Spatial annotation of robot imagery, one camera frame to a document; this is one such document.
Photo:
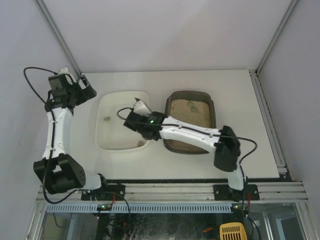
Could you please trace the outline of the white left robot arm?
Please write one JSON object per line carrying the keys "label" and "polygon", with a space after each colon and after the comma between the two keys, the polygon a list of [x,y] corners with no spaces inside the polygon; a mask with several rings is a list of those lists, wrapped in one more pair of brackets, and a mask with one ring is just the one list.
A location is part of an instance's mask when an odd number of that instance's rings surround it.
{"label": "white left robot arm", "polygon": [[69,73],[48,78],[51,89],[44,104],[48,119],[47,142],[42,159],[33,170],[51,195],[102,187],[100,174],[86,173],[70,154],[70,128],[75,107],[97,95],[85,75],[75,80]]}

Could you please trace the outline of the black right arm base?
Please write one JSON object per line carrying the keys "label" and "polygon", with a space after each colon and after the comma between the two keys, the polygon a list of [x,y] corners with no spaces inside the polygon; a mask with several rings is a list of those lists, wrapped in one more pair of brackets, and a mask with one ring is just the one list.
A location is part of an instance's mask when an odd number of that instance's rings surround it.
{"label": "black right arm base", "polygon": [[259,201],[260,195],[258,186],[255,184],[248,184],[244,190],[235,190],[230,188],[227,184],[213,185],[213,194],[216,201]]}

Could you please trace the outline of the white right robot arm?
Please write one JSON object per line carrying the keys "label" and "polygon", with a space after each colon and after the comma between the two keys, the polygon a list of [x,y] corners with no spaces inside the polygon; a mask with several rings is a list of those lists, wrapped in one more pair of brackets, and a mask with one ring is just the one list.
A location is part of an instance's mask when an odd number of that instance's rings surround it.
{"label": "white right robot arm", "polygon": [[131,111],[123,125],[146,140],[179,141],[213,154],[213,164],[225,172],[228,186],[237,191],[244,189],[245,177],[240,167],[241,144],[229,126],[222,129],[200,127],[156,111],[148,115]]}

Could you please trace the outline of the grey litter box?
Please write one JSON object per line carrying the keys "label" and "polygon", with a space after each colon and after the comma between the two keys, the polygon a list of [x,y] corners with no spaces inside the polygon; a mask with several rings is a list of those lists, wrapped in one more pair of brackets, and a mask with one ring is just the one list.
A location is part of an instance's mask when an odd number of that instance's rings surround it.
{"label": "grey litter box", "polygon": [[[187,106],[193,102],[198,112]],[[173,118],[203,128],[216,128],[215,106],[211,96],[202,91],[180,90],[173,92],[166,100],[165,114]],[[164,147],[177,154],[203,155],[208,152],[200,147],[178,141],[163,140]]]}

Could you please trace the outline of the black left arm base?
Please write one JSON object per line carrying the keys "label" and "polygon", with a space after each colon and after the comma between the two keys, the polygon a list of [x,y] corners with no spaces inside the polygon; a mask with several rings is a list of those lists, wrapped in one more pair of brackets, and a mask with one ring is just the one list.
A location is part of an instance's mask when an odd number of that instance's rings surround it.
{"label": "black left arm base", "polygon": [[98,174],[101,187],[85,189],[81,194],[82,201],[121,201],[126,193],[124,184],[109,182],[102,174]]}

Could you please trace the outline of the black litter scoop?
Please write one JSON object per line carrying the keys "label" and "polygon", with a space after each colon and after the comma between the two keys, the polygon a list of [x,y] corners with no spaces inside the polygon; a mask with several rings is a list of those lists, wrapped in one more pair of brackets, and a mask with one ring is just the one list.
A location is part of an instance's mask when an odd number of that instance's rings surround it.
{"label": "black litter scoop", "polygon": [[150,107],[143,100],[139,98],[135,98],[135,100],[136,102],[133,105],[133,112],[140,116],[148,117],[152,113],[152,110],[150,109]]}

